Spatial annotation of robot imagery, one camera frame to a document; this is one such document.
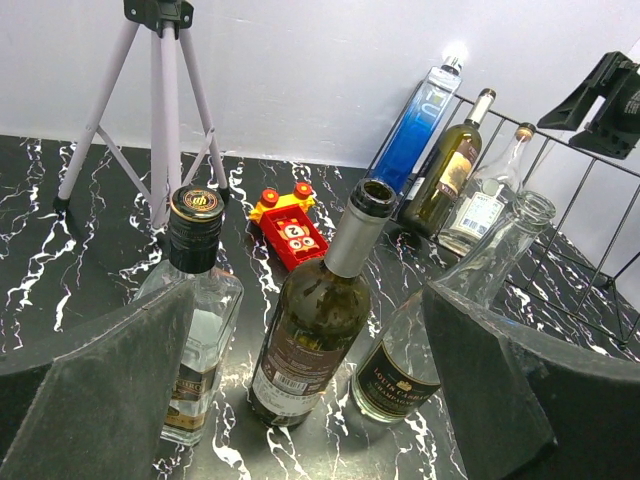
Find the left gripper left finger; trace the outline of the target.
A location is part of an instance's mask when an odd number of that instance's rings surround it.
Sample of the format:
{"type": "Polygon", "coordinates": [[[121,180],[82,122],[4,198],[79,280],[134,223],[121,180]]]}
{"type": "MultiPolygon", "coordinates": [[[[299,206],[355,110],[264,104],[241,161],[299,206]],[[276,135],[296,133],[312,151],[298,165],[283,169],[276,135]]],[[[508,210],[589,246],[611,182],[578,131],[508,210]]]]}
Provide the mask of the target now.
{"type": "Polygon", "coordinates": [[[193,307],[181,280],[2,354],[2,478],[149,478],[193,307]]]}

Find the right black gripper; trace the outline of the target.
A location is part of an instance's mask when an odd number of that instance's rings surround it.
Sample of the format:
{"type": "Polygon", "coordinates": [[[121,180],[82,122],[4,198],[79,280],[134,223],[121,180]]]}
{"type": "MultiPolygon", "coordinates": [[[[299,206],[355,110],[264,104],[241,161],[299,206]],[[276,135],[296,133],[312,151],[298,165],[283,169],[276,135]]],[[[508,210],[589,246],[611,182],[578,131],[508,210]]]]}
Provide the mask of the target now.
{"type": "Polygon", "coordinates": [[[599,97],[604,102],[569,144],[625,160],[639,141],[639,64],[619,51],[604,54],[579,86],[537,126],[577,131],[599,97]]]}

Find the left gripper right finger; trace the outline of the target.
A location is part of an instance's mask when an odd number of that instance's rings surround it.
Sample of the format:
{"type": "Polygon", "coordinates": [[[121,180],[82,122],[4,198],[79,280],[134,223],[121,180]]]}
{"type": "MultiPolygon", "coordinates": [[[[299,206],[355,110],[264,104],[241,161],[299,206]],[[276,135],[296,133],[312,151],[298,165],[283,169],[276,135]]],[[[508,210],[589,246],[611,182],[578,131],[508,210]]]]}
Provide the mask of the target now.
{"type": "Polygon", "coordinates": [[[423,318],[470,479],[636,479],[639,365],[428,283],[423,318]]]}

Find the clear bottle with blue label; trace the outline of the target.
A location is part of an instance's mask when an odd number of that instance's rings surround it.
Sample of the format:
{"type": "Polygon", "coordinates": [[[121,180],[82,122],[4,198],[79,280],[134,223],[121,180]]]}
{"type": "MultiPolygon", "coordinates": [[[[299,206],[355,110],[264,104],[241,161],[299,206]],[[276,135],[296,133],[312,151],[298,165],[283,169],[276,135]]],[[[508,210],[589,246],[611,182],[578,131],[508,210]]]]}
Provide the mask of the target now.
{"type": "Polygon", "coordinates": [[[438,242],[460,256],[487,233],[522,187],[521,161],[536,127],[520,123],[505,150],[469,177],[438,233],[438,242]]]}

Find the tall clear bottle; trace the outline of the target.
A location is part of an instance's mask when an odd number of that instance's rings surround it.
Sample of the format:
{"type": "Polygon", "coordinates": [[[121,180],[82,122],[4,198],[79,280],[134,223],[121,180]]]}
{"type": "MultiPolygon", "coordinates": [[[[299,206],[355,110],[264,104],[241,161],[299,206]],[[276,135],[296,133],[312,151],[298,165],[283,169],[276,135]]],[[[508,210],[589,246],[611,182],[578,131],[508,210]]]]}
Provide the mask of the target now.
{"type": "MultiPolygon", "coordinates": [[[[455,265],[435,279],[487,309],[534,240],[550,225],[556,207],[543,195],[518,193],[488,232],[455,265]]],[[[433,360],[423,289],[412,293],[383,326],[350,379],[350,397],[365,417],[401,421],[436,393],[441,382],[433,360]]]]}

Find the green wine bottle silver neck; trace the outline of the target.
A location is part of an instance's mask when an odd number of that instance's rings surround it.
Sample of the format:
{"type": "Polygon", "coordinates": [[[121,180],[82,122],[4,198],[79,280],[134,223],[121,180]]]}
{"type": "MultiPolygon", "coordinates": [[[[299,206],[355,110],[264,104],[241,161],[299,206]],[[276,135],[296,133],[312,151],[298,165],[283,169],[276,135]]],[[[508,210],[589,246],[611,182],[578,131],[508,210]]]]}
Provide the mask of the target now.
{"type": "Polygon", "coordinates": [[[495,99],[493,89],[483,89],[464,121],[439,136],[400,207],[401,226],[426,237],[437,233],[482,149],[479,128],[495,99]]]}

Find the small clear black-cap bottle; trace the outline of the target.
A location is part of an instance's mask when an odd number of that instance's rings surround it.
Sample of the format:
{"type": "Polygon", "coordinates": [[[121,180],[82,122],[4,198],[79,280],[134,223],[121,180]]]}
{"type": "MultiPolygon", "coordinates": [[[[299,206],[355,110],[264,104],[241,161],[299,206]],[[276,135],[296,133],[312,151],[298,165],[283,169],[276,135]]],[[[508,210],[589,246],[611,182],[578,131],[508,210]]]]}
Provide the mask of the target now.
{"type": "Polygon", "coordinates": [[[198,444],[222,376],[244,295],[241,281],[216,266],[223,224],[221,195],[204,186],[177,189],[170,201],[168,258],[147,276],[135,297],[190,279],[194,310],[161,438],[198,444]]]}

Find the dark green wine bottle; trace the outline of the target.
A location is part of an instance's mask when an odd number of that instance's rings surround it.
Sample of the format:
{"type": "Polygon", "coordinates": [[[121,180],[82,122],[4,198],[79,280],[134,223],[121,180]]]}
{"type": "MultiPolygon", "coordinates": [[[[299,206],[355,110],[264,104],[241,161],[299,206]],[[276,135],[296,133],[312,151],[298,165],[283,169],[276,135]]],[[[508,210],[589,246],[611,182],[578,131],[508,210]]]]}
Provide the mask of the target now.
{"type": "Polygon", "coordinates": [[[395,204],[388,184],[360,180],[326,254],[286,277],[249,387],[263,423],[299,425],[324,394],[369,317],[363,269],[395,204]]]}

